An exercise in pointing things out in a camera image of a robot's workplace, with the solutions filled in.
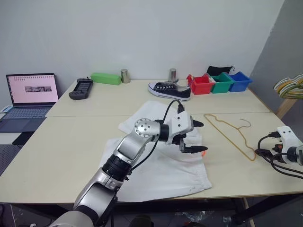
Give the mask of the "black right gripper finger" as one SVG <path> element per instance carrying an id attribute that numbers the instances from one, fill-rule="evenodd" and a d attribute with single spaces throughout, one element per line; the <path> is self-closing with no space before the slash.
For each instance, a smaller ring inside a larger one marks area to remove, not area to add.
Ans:
<path id="1" fill-rule="evenodd" d="M 255 150 L 255 153 L 260 157 L 273 157 L 272 152 L 268 149 L 259 148 Z"/>

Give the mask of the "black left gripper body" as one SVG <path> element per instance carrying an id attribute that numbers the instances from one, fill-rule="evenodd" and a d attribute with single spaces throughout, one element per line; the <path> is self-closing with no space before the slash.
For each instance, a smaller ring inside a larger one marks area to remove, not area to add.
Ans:
<path id="1" fill-rule="evenodd" d="M 172 144 L 179 146 L 179 150 L 181 152 L 189 152 L 189 148 L 186 147 L 186 144 L 184 143 L 184 138 L 187 137 L 187 134 L 178 134 L 176 135 L 173 140 Z"/>

